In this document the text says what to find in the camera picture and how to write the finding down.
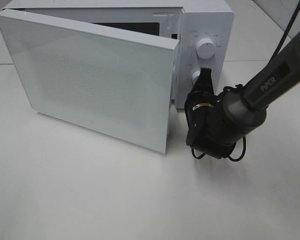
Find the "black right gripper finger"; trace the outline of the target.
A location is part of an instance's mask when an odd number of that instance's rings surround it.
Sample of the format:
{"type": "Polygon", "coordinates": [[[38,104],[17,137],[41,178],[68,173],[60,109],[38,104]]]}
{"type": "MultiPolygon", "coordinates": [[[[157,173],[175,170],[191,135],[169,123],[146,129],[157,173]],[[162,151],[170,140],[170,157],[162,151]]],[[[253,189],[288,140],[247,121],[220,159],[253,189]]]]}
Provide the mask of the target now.
{"type": "Polygon", "coordinates": [[[212,70],[210,68],[201,67],[198,77],[198,84],[201,88],[212,88],[212,70]]]}
{"type": "Polygon", "coordinates": [[[206,80],[208,78],[208,69],[205,67],[200,68],[200,76],[197,79],[194,86],[202,86],[206,83],[206,80]]]}

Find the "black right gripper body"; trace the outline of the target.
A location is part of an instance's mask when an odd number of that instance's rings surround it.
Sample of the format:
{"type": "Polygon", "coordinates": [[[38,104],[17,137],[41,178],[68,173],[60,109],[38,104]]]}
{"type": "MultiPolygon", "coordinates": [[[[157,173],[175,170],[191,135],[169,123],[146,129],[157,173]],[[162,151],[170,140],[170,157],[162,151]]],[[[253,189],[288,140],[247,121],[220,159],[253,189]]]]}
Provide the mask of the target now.
{"type": "Polygon", "coordinates": [[[186,145],[200,148],[202,138],[206,135],[206,117],[214,106],[213,87],[207,85],[194,86],[184,104],[188,132],[186,145]]]}

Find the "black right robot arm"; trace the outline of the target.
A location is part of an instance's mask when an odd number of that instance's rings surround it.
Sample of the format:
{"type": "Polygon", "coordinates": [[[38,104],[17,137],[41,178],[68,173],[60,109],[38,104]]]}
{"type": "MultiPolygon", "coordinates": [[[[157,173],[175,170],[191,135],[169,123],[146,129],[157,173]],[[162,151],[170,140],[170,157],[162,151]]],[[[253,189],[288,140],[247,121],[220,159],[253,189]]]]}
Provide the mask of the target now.
{"type": "Polygon", "coordinates": [[[225,86],[216,95],[212,70],[201,68],[184,104],[186,145],[201,152],[194,158],[242,160],[246,136],[265,122],[267,107],[299,82],[300,31],[246,85],[225,86]]]}

